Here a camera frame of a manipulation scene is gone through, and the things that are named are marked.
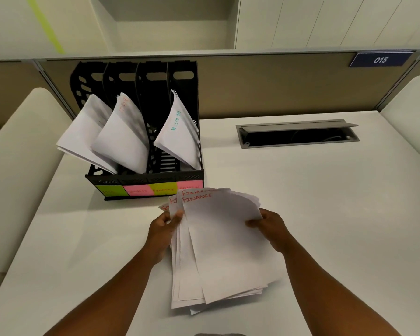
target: person's right arm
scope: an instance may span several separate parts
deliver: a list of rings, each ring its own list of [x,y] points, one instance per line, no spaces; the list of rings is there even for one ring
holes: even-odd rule
[[[313,336],[401,336],[383,317],[322,269],[289,233],[281,217],[260,209],[258,228],[282,253],[302,314]]]

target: white number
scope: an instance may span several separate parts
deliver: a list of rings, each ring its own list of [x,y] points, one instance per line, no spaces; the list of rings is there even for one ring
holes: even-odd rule
[[[388,58],[389,58],[388,56],[386,56],[384,58],[378,57],[378,58],[375,59],[374,63],[385,63]]]

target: green stripe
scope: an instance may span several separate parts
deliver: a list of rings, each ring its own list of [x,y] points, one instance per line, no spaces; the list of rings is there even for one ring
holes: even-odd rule
[[[58,41],[58,38],[56,37],[56,34],[55,34],[53,28],[51,28],[51,26],[48,23],[48,20],[46,19],[45,15],[40,10],[36,0],[26,0],[26,1],[28,2],[29,6],[33,10],[33,13],[36,16],[36,18],[38,19],[40,25],[42,26],[46,36],[51,41],[53,46],[55,46],[57,52],[60,53],[60,54],[65,54],[65,50],[62,48],[60,42]]]

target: white desk surface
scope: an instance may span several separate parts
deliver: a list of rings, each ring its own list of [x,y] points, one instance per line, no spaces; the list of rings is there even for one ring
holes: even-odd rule
[[[360,142],[242,150],[235,124],[344,118]],[[420,155],[377,112],[201,121],[205,184],[258,196],[314,258],[403,335],[420,335]],[[0,288],[0,335],[41,335],[143,245],[165,198],[105,202],[64,156]],[[261,297],[172,311],[171,258],[128,335],[310,335],[288,279]]]

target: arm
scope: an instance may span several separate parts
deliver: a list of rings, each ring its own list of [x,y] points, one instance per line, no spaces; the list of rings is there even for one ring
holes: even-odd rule
[[[322,269],[274,212],[260,209],[258,228],[282,253],[292,289],[313,336],[400,336],[384,318]]]
[[[151,269],[162,260],[171,242],[173,232],[183,212],[173,217],[162,213],[150,226],[142,249],[110,281],[73,309],[51,328],[45,336],[124,336],[131,325],[135,311]]]

